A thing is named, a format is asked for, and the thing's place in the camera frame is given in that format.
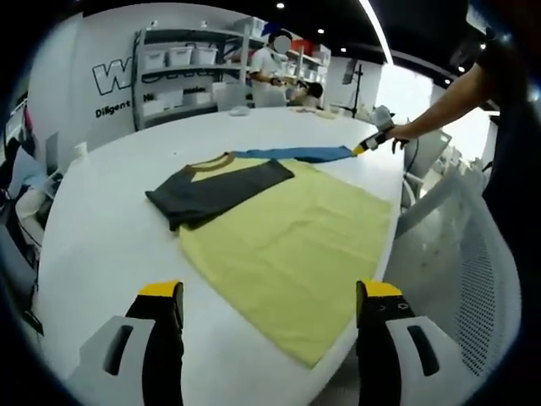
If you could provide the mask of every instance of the red box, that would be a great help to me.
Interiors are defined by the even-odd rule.
[[[314,51],[314,44],[308,40],[293,40],[291,42],[291,49],[293,51],[301,52],[301,47],[304,47],[304,55],[312,56]]]

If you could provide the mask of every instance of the cup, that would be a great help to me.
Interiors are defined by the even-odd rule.
[[[82,142],[76,145],[75,148],[75,160],[84,160],[88,157],[88,147],[86,142]]]

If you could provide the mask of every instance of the black ceiling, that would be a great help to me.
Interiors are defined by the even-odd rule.
[[[285,3],[278,9],[276,3]],[[80,0],[86,14],[128,5],[126,0]],[[200,0],[198,3],[227,8],[272,21],[310,40],[324,43],[333,54],[383,62],[374,30],[359,0]],[[466,22],[467,0],[370,0],[392,51],[417,60],[396,58],[396,63],[427,74],[440,82],[446,73],[459,74],[458,64],[473,63],[483,37]],[[325,30],[319,35],[317,30]]]

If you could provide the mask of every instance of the hand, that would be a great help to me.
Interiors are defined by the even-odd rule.
[[[270,78],[270,84],[273,86],[281,86],[282,82],[279,78]]]
[[[387,131],[387,139],[394,138],[392,141],[392,153],[396,151],[396,144],[400,143],[400,149],[403,150],[406,144],[415,138],[407,125],[397,125],[394,129]]]

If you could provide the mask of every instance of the white table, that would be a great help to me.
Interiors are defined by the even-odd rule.
[[[146,199],[184,165],[224,151],[294,146],[353,148],[374,127],[286,108],[247,117],[214,113],[128,135],[92,151],[66,174],[41,251],[37,314],[42,349],[61,378],[79,348],[113,315],[124,315],[147,283],[184,282],[183,398],[187,406],[298,406],[325,386],[353,346],[354,320],[311,370],[285,355],[235,311],[187,262],[178,237]],[[393,204],[383,277],[400,211],[403,155],[391,143],[319,168]]]

